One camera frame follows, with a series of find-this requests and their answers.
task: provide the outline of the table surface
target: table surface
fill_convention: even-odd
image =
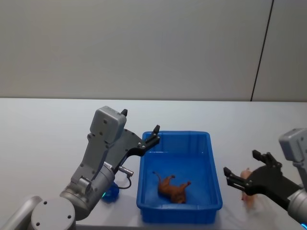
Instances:
[[[247,212],[240,191],[227,185],[223,167],[236,174],[247,167],[256,169],[262,164],[252,158],[251,151],[269,151],[283,164],[284,175],[300,184],[296,168],[283,156],[278,137],[292,128],[307,127],[307,103],[74,99],[0,99],[0,226],[26,197],[47,199],[60,194],[82,160],[94,112],[104,105],[118,111],[127,108],[126,128],[139,136],[156,124],[161,130],[210,133],[223,207],[216,222],[206,228],[301,229],[286,211],[262,195]],[[142,222],[136,206],[139,163],[136,156],[124,163],[135,174],[132,187],[120,191],[116,203],[100,201],[91,215],[78,223],[151,226]],[[118,173],[115,181],[125,185],[125,176]]]

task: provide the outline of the brown toy dog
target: brown toy dog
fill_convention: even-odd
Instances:
[[[249,168],[247,168],[246,170],[241,172],[240,177],[242,177],[243,179],[247,179],[250,175],[251,171],[249,170]],[[241,200],[243,200],[246,203],[247,208],[250,209],[254,206],[256,197],[256,195],[247,195],[245,192],[242,192]]]
[[[168,176],[162,181],[159,174],[157,174],[156,172],[153,173],[156,174],[159,178],[159,194],[170,198],[172,203],[184,204],[186,202],[186,192],[184,191],[184,189],[191,184],[190,181],[188,181],[186,184],[181,184],[180,186],[174,186],[169,184],[170,180],[172,178],[175,178],[174,175]]]

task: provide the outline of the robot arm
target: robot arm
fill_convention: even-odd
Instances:
[[[127,157],[143,156],[160,141],[159,126],[146,140],[124,129],[127,113],[107,106],[96,110],[83,160],[60,197],[28,199],[1,230],[74,230],[75,221],[91,213],[118,171],[133,175],[122,166]]]
[[[244,191],[247,195],[264,194],[283,209],[289,216],[305,225],[307,223],[307,129],[293,129],[282,135],[279,142],[287,160],[298,168],[304,189],[283,176],[282,164],[269,152],[261,154],[254,150],[253,158],[265,163],[247,178],[234,175],[224,168],[227,184]]]

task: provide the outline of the wall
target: wall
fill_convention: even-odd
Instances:
[[[275,0],[253,101],[307,101],[307,1]]]
[[[248,101],[270,6],[2,0],[0,97]]]

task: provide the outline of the blue object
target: blue object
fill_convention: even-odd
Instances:
[[[111,203],[117,200],[119,194],[119,188],[116,183],[112,183],[111,187],[102,195],[101,199],[107,203]]]
[[[150,132],[143,134],[143,139]],[[144,222],[210,224],[223,202],[210,135],[196,131],[159,132],[160,143],[141,158],[137,206]],[[172,204],[158,195],[158,177],[174,174],[172,185],[191,181],[186,204]]]

